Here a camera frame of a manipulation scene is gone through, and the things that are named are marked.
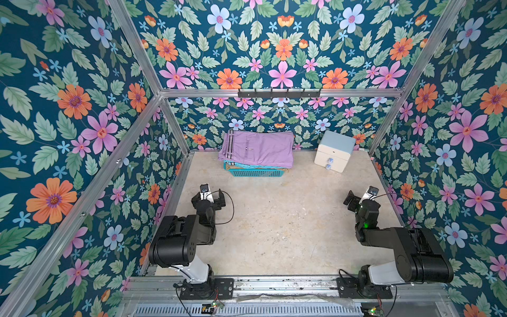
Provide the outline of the purple pants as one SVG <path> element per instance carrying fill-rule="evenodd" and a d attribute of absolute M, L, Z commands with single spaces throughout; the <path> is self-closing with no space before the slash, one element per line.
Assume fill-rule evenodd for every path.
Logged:
<path fill-rule="evenodd" d="M 219 160 L 252 166 L 293 167 L 291 132 L 256 133 L 230 130 L 224 137 Z"/>

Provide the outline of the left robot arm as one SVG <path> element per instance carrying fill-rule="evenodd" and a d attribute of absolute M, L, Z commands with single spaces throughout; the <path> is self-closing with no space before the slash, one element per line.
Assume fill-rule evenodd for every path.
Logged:
<path fill-rule="evenodd" d="M 197 255 L 198 246 L 211 246 L 217 235 L 216 212 L 226 206 L 225 193 L 213 192 L 204 184 L 191 199 L 195 213 L 184 217 L 165 216 L 148 251 L 151 265 L 170 268 L 180 274 L 188 291 L 216 289 L 213 269 Z"/>

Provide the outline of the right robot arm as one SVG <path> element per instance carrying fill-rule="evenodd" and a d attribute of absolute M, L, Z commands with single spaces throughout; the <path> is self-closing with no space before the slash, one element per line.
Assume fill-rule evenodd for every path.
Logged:
<path fill-rule="evenodd" d="M 367 247 L 393 252 L 385 264 L 364 265 L 356 277 L 341 276 L 337 282 L 364 298 L 391 295 L 390 286 L 410 283 L 450 283 L 454 270 L 450 260 L 428 229 L 378 226 L 381 205 L 378 189 L 371 186 L 359 197 L 349 191 L 343 204 L 355 214 L 355 236 Z"/>

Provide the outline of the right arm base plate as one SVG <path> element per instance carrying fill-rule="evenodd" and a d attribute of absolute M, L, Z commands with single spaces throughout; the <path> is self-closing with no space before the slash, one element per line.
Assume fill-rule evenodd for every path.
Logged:
<path fill-rule="evenodd" d="M 337 290 L 341 298 L 349 299 L 393 299 L 389 286 L 361 285 L 356 278 L 338 277 Z"/>

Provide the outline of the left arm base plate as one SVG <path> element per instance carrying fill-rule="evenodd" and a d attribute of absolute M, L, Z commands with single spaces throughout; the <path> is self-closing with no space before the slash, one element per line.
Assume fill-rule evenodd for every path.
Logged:
<path fill-rule="evenodd" d="M 229 300 L 233 297 L 234 279 L 215 278 L 201 284 L 184 282 L 178 294 L 183 300 Z"/>

